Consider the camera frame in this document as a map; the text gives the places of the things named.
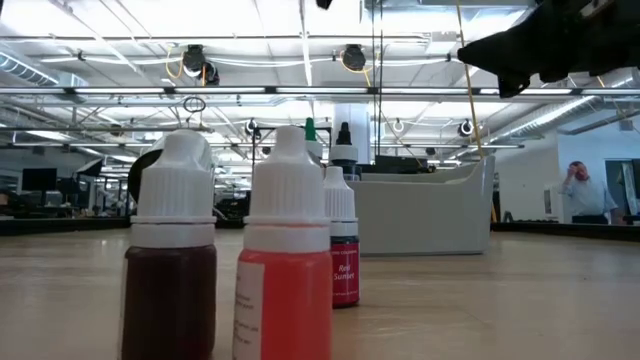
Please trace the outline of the large green-capped dye bottle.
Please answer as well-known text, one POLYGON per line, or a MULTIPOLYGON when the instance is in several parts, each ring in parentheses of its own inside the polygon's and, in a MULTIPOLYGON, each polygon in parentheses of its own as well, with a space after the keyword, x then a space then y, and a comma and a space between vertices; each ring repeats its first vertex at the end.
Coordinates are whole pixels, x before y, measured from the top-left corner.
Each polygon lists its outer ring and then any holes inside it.
POLYGON ((308 117, 306 119, 304 131, 307 152, 316 164, 321 165, 323 146, 317 141, 315 122, 313 118, 308 117))

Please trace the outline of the white square column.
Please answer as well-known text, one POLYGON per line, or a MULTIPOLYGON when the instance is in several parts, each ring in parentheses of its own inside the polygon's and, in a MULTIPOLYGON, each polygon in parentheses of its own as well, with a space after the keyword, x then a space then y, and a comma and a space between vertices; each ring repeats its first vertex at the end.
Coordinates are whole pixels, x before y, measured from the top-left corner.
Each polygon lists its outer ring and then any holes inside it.
POLYGON ((358 150, 358 163, 370 164, 371 115, 367 103, 337 103, 332 117, 332 144, 335 144, 343 122, 349 124, 351 143, 358 150))

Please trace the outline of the black aluminium table frame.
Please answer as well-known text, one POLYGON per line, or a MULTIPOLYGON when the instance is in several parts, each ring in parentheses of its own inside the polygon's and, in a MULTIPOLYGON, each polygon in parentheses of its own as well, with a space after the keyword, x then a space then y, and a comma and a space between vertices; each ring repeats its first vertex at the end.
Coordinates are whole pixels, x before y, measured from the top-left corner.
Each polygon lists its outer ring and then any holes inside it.
MULTIPOLYGON (((41 219, 0 219, 0 236, 18 236, 57 232, 96 231, 128 228, 129 217, 89 217, 89 218, 41 218, 41 219)), ((416 228, 392 229, 386 234, 383 230, 374 233, 385 239, 394 235, 401 238, 425 240, 430 242, 454 243, 469 240, 480 243, 491 231, 522 232, 553 236, 580 237, 614 241, 640 242, 640 226, 614 226, 597 224, 559 224, 551 222, 511 222, 496 223, 484 230, 473 230, 461 225, 446 229, 434 225, 418 225, 416 228)))

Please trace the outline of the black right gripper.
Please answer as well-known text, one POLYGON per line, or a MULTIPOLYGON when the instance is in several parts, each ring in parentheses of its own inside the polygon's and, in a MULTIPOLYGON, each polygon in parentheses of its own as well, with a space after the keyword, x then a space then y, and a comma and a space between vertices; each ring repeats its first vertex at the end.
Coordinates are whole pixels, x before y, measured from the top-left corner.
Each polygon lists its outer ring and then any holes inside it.
POLYGON ((457 51, 463 63, 494 74, 500 98, 512 98, 538 75, 543 83, 571 73, 600 76, 619 68, 640 70, 640 0, 534 0, 520 23, 457 51), (542 69, 545 15, 551 58, 542 69))

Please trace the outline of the small orange-red dropper bottle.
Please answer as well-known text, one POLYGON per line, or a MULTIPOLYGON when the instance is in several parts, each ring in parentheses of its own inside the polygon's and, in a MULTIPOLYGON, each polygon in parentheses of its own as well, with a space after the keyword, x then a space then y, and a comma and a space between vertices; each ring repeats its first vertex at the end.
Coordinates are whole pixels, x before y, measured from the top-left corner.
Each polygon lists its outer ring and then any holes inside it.
POLYGON ((236 268, 233 360, 331 360, 332 257, 323 174, 295 126, 255 166, 236 268))

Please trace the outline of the white wall dispenser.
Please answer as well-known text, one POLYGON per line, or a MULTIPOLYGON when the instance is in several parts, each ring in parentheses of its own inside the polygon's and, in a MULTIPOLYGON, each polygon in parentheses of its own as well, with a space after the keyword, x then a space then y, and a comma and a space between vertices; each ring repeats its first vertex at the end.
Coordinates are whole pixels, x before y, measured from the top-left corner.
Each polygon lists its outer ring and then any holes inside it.
POLYGON ((544 214, 547 219, 560 222, 563 218, 562 195, 557 184, 546 184, 543 189, 544 214))

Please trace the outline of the dark door panel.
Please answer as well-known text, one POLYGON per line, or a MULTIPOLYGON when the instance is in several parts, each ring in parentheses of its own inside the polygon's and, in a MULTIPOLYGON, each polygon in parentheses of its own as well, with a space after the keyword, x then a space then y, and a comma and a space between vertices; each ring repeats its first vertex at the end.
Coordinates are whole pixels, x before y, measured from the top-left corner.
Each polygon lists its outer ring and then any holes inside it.
POLYGON ((606 160, 606 182, 620 220, 640 225, 640 159, 606 160))

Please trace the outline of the dark computer monitor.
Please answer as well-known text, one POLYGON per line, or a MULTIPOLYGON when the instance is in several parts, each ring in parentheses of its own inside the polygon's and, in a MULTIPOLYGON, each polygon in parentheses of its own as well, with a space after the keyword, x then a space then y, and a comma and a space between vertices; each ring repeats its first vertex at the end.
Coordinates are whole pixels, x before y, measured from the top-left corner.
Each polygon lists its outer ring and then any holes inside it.
POLYGON ((22 191, 53 191, 56 186, 56 168, 25 168, 22 170, 22 191))

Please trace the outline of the small dark brown dropper bottle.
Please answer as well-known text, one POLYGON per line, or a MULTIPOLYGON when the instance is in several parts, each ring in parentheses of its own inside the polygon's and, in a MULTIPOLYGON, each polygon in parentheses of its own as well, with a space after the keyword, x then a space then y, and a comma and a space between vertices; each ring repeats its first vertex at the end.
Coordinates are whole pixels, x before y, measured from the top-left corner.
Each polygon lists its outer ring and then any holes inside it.
POLYGON ((169 133, 141 174, 124 256, 118 360, 209 360, 216 329, 217 252, 211 149, 169 133))

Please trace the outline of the person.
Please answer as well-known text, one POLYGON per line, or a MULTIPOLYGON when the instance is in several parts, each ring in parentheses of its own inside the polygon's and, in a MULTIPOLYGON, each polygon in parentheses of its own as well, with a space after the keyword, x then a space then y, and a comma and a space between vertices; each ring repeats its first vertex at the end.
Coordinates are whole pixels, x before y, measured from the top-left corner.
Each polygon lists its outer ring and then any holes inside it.
POLYGON ((594 180, 581 161, 569 164, 559 193, 568 198, 572 224, 609 225, 621 220, 608 187, 594 180))

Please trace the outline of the silver ventilation duct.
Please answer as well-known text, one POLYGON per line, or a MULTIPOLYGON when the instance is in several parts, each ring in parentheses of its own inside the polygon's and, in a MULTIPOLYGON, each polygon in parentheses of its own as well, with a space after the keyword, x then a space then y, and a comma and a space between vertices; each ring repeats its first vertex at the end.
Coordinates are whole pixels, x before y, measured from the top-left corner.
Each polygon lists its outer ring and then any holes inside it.
POLYGON ((52 70, 7 50, 0 50, 0 73, 22 79, 38 87, 87 87, 89 83, 75 73, 52 70))
POLYGON ((594 112, 613 109, 614 104, 622 106, 633 102, 638 103, 640 107, 640 95, 586 96, 564 103, 546 105, 487 135, 482 142, 491 144, 511 136, 545 131, 594 112))

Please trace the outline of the small Red Sunset dropper bottle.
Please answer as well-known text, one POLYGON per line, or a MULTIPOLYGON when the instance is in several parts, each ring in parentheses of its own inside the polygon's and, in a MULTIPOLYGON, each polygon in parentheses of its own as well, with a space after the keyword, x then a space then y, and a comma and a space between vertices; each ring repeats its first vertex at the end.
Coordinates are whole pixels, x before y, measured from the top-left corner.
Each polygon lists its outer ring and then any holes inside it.
POLYGON ((333 307, 357 306, 360 301, 360 240, 354 191, 343 169, 329 166, 323 182, 325 213, 330 220, 333 261, 333 307))

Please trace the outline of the grey plastic bin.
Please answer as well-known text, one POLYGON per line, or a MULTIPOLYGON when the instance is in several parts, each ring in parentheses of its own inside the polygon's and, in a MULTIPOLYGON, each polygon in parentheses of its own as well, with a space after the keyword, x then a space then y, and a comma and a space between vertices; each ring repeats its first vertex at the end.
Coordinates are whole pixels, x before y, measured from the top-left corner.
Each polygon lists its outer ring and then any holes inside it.
POLYGON ((363 256, 478 255, 489 248, 495 158, 431 174, 365 174, 355 193, 363 256))

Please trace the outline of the large black-capped dye bottle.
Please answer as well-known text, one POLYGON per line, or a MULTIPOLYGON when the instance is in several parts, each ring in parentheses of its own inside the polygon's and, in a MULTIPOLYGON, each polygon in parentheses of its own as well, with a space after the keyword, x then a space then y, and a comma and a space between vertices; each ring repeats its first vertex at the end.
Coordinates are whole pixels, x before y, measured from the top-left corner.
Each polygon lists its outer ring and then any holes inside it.
POLYGON ((348 122, 342 122, 335 144, 329 152, 329 164, 342 169, 346 181, 360 181, 358 149, 352 144, 348 122))

